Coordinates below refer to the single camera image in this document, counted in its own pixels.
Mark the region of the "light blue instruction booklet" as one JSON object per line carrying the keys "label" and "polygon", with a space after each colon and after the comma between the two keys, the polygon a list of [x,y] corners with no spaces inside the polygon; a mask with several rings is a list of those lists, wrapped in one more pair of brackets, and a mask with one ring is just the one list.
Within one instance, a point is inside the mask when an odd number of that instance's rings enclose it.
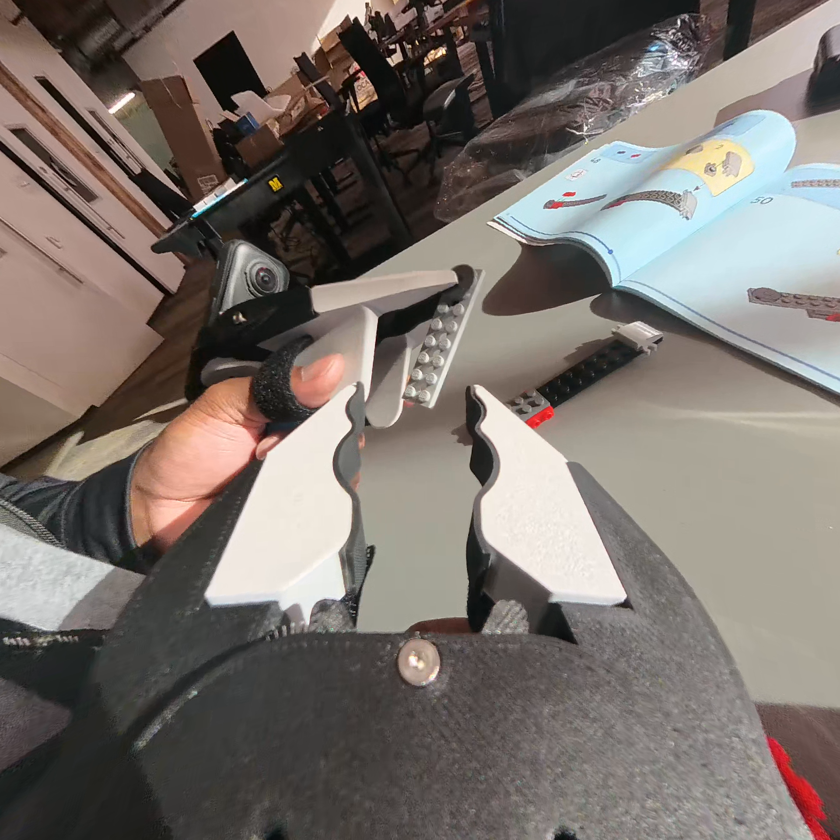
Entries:
{"label": "light blue instruction booklet", "polygon": [[839,170],[771,110],[662,148],[588,150],[488,225],[582,249],[610,286],[839,393]]}

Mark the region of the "black power strip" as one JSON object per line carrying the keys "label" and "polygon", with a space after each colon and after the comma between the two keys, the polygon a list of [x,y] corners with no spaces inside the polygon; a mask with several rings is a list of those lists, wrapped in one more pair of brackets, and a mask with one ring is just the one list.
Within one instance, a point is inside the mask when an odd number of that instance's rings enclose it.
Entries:
{"label": "black power strip", "polygon": [[839,96],[839,25],[829,28],[817,46],[812,78],[811,100],[823,101]]}

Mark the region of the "black drawstring bag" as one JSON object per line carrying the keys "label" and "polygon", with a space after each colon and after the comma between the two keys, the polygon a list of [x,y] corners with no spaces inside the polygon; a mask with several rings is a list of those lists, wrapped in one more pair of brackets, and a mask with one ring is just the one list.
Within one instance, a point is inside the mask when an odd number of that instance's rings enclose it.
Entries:
{"label": "black drawstring bag", "polygon": [[94,655],[109,635],[101,629],[44,630],[4,626],[1,632],[3,656],[31,658]]}

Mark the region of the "grey toy brick plate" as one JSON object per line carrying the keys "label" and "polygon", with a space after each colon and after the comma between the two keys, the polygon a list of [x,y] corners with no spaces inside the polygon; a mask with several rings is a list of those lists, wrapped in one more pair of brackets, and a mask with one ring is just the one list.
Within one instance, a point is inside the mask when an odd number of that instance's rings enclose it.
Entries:
{"label": "grey toy brick plate", "polygon": [[439,293],[432,318],[421,335],[413,365],[405,379],[405,406],[433,408],[443,391],[455,354],[481,290],[486,272],[472,266],[457,266],[458,284]]}

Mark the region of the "person's left forearm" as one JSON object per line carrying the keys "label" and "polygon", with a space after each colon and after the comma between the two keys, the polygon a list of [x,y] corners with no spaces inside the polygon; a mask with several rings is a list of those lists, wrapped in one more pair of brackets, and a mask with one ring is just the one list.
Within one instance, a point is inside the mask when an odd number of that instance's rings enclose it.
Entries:
{"label": "person's left forearm", "polygon": [[146,574],[161,557],[151,541],[137,542],[130,485],[143,450],[83,480],[1,475],[2,524],[55,548]]}

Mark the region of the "tall cardboard box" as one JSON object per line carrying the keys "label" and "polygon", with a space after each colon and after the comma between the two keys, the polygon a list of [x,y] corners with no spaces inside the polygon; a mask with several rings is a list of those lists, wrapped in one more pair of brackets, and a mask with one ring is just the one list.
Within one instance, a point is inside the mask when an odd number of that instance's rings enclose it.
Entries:
{"label": "tall cardboard box", "polygon": [[161,126],[178,170],[195,203],[228,178],[197,100],[183,77],[142,80],[140,87]]}

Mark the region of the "small red brick assembly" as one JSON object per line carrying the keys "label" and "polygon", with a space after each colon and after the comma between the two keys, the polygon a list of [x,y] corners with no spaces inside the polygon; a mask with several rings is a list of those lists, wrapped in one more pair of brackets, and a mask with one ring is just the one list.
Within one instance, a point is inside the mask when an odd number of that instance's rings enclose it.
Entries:
{"label": "small red brick assembly", "polygon": [[789,754],[778,741],[770,736],[766,740],[784,785],[813,838],[831,839],[824,825],[826,814],[822,798],[812,784],[793,769]]}

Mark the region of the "black flat screen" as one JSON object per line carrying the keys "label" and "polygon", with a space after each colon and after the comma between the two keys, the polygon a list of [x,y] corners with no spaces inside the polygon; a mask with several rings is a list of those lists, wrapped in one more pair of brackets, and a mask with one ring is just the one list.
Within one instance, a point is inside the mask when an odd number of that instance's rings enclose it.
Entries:
{"label": "black flat screen", "polygon": [[218,104],[234,112],[234,94],[250,91],[263,98],[267,89],[245,52],[235,31],[228,32],[193,60]]}

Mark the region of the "grey desk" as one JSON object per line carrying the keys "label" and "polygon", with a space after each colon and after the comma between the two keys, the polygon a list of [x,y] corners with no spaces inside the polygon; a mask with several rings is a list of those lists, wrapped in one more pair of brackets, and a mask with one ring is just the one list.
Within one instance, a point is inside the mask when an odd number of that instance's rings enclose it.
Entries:
{"label": "grey desk", "polygon": [[581,248],[530,246],[488,225],[589,150],[662,148],[743,112],[794,125],[793,166],[838,165],[838,106],[805,105],[822,2],[506,192],[371,270],[486,272],[433,408],[369,429],[364,526],[376,547],[360,627],[399,632],[466,614],[466,387],[507,406],[642,321],[664,341],[532,428],[582,466],[700,598],[758,702],[838,708],[838,394],[613,289]]}

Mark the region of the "plastic-wrapped black bundle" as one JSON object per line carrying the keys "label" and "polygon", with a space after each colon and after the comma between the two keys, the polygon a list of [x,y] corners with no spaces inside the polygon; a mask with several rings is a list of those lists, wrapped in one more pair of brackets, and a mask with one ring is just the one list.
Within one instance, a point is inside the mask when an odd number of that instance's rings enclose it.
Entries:
{"label": "plastic-wrapped black bundle", "polygon": [[449,224],[592,144],[694,80],[711,47],[704,14],[680,14],[553,73],[470,140],[444,170],[434,209]]}

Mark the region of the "black workbench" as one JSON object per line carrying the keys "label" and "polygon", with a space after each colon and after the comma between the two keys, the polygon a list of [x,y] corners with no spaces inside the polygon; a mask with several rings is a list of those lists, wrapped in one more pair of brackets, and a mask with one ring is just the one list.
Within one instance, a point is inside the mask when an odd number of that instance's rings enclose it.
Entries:
{"label": "black workbench", "polygon": [[359,173],[375,211],[400,249],[415,242],[407,221],[377,163],[358,117],[331,110],[307,128],[287,137],[282,150],[243,184],[200,212],[191,212],[152,245],[157,255],[199,258],[217,255],[233,233],[254,233],[274,221],[280,210],[299,201],[317,234],[341,264],[349,264],[343,242],[315,204],[307,185],[332,165],[350,160]]}

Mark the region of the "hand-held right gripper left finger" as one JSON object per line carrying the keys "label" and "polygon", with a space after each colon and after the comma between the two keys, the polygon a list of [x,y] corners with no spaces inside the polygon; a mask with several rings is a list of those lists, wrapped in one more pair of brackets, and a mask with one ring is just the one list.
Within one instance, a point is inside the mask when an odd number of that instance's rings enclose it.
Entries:
{"label": "hand-held right gripper left finger", "polygon": [[206,590],[212,607],[276,604],[293,625],[356,590],[366,569],[361,504],[364,383],[346,385],[262,460]]}

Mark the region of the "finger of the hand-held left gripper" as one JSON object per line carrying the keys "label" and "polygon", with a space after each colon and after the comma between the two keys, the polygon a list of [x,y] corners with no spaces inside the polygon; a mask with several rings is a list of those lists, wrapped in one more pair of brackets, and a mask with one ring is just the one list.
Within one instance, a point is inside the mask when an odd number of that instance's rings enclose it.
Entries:
{"label": "finger of the hand-held left gripper", "polygon": [[311,288],[311,307],[318,314],[366,306],[376,314],[400,310],[457,288],[453,269],[417,270],[387,276],[365,276]]}

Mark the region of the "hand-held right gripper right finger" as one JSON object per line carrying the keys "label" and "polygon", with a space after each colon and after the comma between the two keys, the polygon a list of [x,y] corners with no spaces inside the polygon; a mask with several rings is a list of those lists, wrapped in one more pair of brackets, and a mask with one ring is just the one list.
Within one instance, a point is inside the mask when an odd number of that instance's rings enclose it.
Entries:
{"label": "hand-held right gripper right finger", "polygon": [[470,628],[481,631],[500,602],[519,604],[535,634],[561,633],[561,604],[625,604],[567,458],[485,387],[468,386],[465,403],[480,483],[466,546]]}

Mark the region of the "black toy brick beam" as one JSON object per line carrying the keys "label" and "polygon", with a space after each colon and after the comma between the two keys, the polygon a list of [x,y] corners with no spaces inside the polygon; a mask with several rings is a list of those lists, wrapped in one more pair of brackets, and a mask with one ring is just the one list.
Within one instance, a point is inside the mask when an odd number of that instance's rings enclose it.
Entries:
{"label": "black toy brick beam", "polygon": [[611,338],[595,351],[537,388],[510,399],[507,408],[526,425],[537,428],[561,405],[637,358],[656,351],[664,338],[662,332],[642,321],[615,327]]}

